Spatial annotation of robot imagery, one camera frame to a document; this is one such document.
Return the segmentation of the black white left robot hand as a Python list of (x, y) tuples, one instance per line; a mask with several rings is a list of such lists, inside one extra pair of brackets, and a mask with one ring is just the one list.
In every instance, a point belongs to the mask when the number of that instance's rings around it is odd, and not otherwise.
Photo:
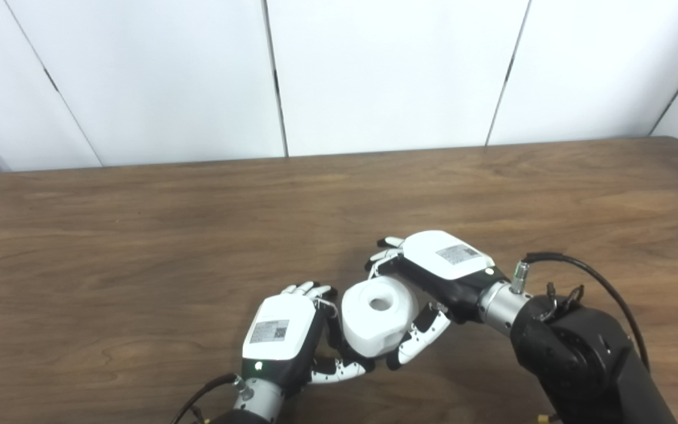
[(272, 383), (289, 398), (309, 384), (373, 372), (375, 362), (344, 338), (336, 296), (335, 288), (307, 281), (264, 299), (242, 344), (242, 378)]

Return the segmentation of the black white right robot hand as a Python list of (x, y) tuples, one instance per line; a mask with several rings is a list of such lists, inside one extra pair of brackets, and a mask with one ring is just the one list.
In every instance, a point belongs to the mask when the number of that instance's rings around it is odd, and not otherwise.
[(400, 276), (433, 298), (412, 320), (398, 346), (385, 355), (390, 370), (414, 359), (450, 324), (484, 322), (481, 298), (506, 279), (490, 256), (441, 230), (385, 237), (377, 247), (383, 250), (365, 264), (370, 279)]

